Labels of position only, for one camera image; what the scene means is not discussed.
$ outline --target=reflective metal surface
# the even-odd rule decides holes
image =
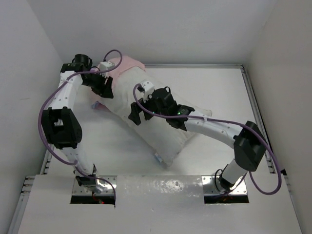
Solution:
[[[99,177],[111,182],[113,187],[116,189],[116,187],[117,187],[117,176],[115,176],[115,175],[101,176],[100,175]],[[109,184],[103,182],[102,180],[99,181],[99,183],[102,184],[102,187],[104,189],[100,194],[95,194],[95,196],[97,196],[97,195],[100,195],[100,196],[112,196],[112,195],[114,195],[113,188]],[[92,196],[92,191],[88,190],[87,188],[84,188],[83,186],[79,186],[77,180],[75,180],[74,186],[73,186],[73,191],[72,191],[72,196],[88,196],[88,195]]]
[[[219,185],[218,178],[219,178],[219,176],[216,177],[217,186]],[[215,176],[214,175],[203,175],[201,177],[201,179],[202,179],[202,183],[203,183],[204,196],[216,196],[216,195],[220,194],[220,192],[215,187]],[[233,188],[236,188],[236,186],[238,185],[240,180],[238,180],[236,182],[236,184],[233,186]],[[247,189],[246,189],[245,181],[241,182],[240,185],[233,192],[231,192],[229,194],[232,196],[247,195]]]
[[[112,183],[113,187],[115,189],[117,188],[117,176],[100,176],[100,177],[110,181]],[[215,195],[220,194],[220,192],[215,187],[214,177],[215,177],[214,175],[203,175],[201,177],[204,196],[215,196]],[[240,182],[240,180],[238,180],[236,182],[236,184],[234,185],[233,188],[235,188],[237,186],[237,184]],[[113,189],[109,184],[105,183],[105,184],[103,184],[103,186],[105,187],[104,191],[100,194],[97,194],[97,195],[100,195],[100,196],[112,196],[112,195],[114,195]],[[77,181],[75,180],[74,186],[73,186],[73,191],[72,191],[72,196],[88,196],[88,195],[91,196],[92,192],[89,190],[86,190],[85,188],[83,188],[81,186],[79,186]],[[230,195],[232,195],[232,196],[247,195],[247,189],[246,189],[245,181],[241,182],[241,184],[233,192],[231,192]]]

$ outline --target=metal bracket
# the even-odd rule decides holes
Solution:
[[[16,205],[15,212],[10,224],[10,228],[8,231],[8,234],[17,234],[19,232],[20,223],[23,218],[27,201],[29,198],[29,194],[31,191],[31,188],[33,186],[35,177],[34,176],[26,176],[23,187],[21,189],[21,193],[19,196],[19,201]]]
[[[116,187],[117,187],[117,180],[116,180],[117,176],[112,175],[112,176],[99,176],[99,177],[111,182],[113,187],[116,189]],[[105,187],[105,189],[100,194],[95,194],[95,197],[96,196],[114,196],[114,191],[113,191],[112,187],[109,184],[104,183],[102,181],[101,181],[101,183],[103,183],[103,187]],[[79,186],[77,180],[75,179],[73,191],[72,191],[72,196],[92,196],[92,191],[84,188],[83,186]]]
[[[254,116],[255,122],[258,128],[260,129],[265,141],[268,143],[269,146],[271,146],[248,73],[246,72],[246,69],[243,66],[240,68],[240,71],[243,76],[249,102],[253,110],[253,116]],[[275,174],[276,169],[272,163],[271,156],[268,153],[265,153],[264,156],[266,158],[270,173]]]
[[[201,177],[202,183],[203,183],[203,190],[204,190],[204,196],[216,196],[220,195],[220,192],[215,187],[215,176],[214,175],[203,175]],[[242,177],[235,183],[235,185],[232,188],[236,188],[238,183]],[[240,185],[231,193],[229,193],[231,196],[242,196],[247,195],[247,189],[245,181],[241,182]]]

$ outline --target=white panel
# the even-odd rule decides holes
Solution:
[[[62,64],[25,0],[0,2],[0,233],[7,233],[25,176],[40,171],[37,118]]]
[[[254,121],[239,68],[149,68],[147,72],[194,105],[212,110],[215,118]],[[74,110],[83,131],[81,143],[99,175],[214,175],[234,158],[229,146],[197,135],[165,169],[122,120],[108,111],[91,109],[90,93],[88,87],[81,87]],[[257,172],[268,173],[265,158]],[[71,174],[71,167],[52,159],[49,175]]]
[[[28,0],[64,61],[117,48],[142,62],[243,62],[275,0]]]
[[[276,176],[255,178],[267,189]],[[70,204],[74,175],[38,175],[19,234],[300,234],[287,186],[248,204],[205,205],[200,176],[118,176],[113,205]]]
[[[249,64],[271,144],[289,176],[304,233],[312,233],[312,1],[280,0]]]

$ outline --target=white robotic arm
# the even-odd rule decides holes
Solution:
[[[177,104],[169,87],[155,90],[150,81],[145,81],[137,85],[137,89],[143,93],[143,98],[131,104],[132,111],[128,116],[136,125],[141,123],[139,113],[144,111],[145,120],[153,116],[162,117],[174,128],[206,135],[234,149],[235,158],[222,170],[219,177],[220,186],[225,191],[230,191],[246,172],[253,172],[258,168],[266,148],[248,130],[227,123],[209,121],[209,116],[200,111]],[[255,123],[247,121],[246,126],[263,138]]]
[[[81,85],[91,87],[92,91],[104,98],[113,98],[111,90],[112,78],[100,74],[77,74],[89,71],[92,60],[86,55],[75,55],[72,63],[64,64],[60,74],[59,87],[67,84],[55,95],[47,110],[44,110],[41,125],[48,143],[53,144],[65,154],[69,162],[74,165],[76,179],[80,186],[90,191],[103,190],[104,186],[97,177],[95,165],[86,156],[81,145],[82,129],[76,119],[73,108],[76,95]],[[114,66],[110,62],[103,62],[106,69]]]
[[[114,66],[111,63],[102,65],[106,68]],[[89,71],[91,66],[92,60],[86,55],[75,55],[72,63],[63,65],[59,85],[64,82],[67,84],[55,95],[48,109],[43,111],[41,124],[48,143],[60,149],[68,160],[75,164],[75,175],[79,185],[96,192],[103,189],[103,184],[98,179],[93,179],[97,177],[97,170],[80,144],[82,129],[73,113],[73,107],[81,85],[91,87],[94,93],[103,98],[113,98],[112,78],[100,74],[81,73],[68,80],[68,77],[76,72]],[[141,123],[139,113],[143,107],[146,120],[152,118],[154,113],[167,116],[166,121],[174,128],[212,137],[234,149],[235,158],[219,177],[219,183],[225,191],[230,191],[247,171],[257,169],[265,148],[253,134],[226,123],[207,121],[208,116],[192,107],[178,105],[168,87],[155,90],[154,85],[146,81],[138,89],[144,93],[143,98],[138,100],[140,106],[137,102],[131,104],[132,111],[129,115],[129,119],[135,124]],[[248,121],[246,125],[261,135],[256,124]]]

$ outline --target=white fabric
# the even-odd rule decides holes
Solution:
[[[166,85],[159,82],[156,78],[149,76],[145,71],[138,67],[133,67],[122,73],[115,80],[113,88],[114,98],[101,98],[100,103],[105,105],[111,112],[118,115],[131,128],[133,128],[153,149],[155,149],[156,157],[159,161],[163,161],[167,166],[170,166],[174,158],[181,152],[187,140],[194,133],[186,132],[180,129],[171,127],[165,119],[153,117],[146,121],[143,112],[140,113],[141,124],[135,125],[128,119],[131,113],[131,103],[133,103],[133,88],[136,84],[148,80],[152,82],[155,89],[164,88]],[[138,99],[143,97],[139,91],[136,92]],[[198,107],[190,104],[179,95],[172,92],[172,95],[178,104],[192,106],[195,109]],[[202,113],[211,117],[212,111],[200,110]]]

